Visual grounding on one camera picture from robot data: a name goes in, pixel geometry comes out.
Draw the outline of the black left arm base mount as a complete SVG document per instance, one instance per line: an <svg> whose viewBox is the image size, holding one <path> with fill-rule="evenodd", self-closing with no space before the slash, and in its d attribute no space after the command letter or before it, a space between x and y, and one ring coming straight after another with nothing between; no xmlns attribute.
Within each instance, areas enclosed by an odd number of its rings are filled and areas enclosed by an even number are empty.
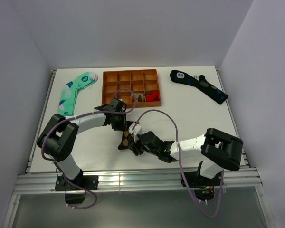
<svg viewBox="0 0 285 228"><path fill-rule="evenodd" d="M69 180L62 175L57 177L54 190L65 192L65 203L68 206L75 209L87 209L97 203L98 198L93 190L98 188L98 179L99 176L97 175L83 175L74 180ZM94 202L91 205L83 206L82 204L89 195L94 197Z"/></svg>

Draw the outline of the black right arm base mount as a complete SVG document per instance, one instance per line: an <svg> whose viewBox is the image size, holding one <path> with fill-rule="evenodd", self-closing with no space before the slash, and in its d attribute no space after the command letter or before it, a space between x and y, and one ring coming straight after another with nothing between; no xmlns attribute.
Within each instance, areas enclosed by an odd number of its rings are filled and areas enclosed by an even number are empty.
<svg viewBox="0 0 285 228"><path fill-rule="evenodd" d="M209 201L215 198L215 187L220 186L222 173L217 173L214 178L209 179L198 174L198 172L184 172L181 175L181 184L184 188L189 187L189 194L194 200Z"/></svg>

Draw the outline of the brown argyle sock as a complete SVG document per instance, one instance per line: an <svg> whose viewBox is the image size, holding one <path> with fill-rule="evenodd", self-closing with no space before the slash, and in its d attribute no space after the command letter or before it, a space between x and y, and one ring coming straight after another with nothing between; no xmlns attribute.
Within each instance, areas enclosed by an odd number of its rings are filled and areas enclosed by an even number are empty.
<svg viewBox="0 0 285 228"><path fill-rule="evenodd" d="M129 141L134 140L135 135L129 134L128 129L130 125L134 123L132 121L127 121L127 129L125 129L122 133L122 140L121 143L118 145L118 150L126 150L129 149Z"/></svg>

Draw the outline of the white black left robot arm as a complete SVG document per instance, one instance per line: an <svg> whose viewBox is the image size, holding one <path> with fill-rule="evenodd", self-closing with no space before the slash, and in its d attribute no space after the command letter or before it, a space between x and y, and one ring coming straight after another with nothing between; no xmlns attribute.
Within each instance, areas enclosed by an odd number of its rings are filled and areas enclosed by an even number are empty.
<svg viewBox="0 0 285 228"><path fill-rule="evenodd" d="M127 105L113 98L110 103L96 107L92 112L64 117L55 114L38 138L37 146L45 160L52 161L66 177L66 185L73 190L83 186L83 171L76 164L71 152L78 134L96 127L110 125L115 131L126 128Z"/></svg>

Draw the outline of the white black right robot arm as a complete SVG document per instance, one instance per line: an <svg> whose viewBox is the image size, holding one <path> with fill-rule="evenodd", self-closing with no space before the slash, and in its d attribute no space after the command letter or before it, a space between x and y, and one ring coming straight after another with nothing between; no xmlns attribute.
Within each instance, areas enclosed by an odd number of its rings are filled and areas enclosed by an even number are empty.
<svg viewBox="0 0 285 228"><path fill-rule="evenodd" d="M206 157L200 162L196 173L196 180L201 185L207 185L223 170L240 169L243 141L215 128L208 128L205 134L180 142L163 141L151 131L143 133L142 127L135 124L129 127L128 132L133 137L128 142L128 148L136 156L146 152L166 163Z"/></svg>

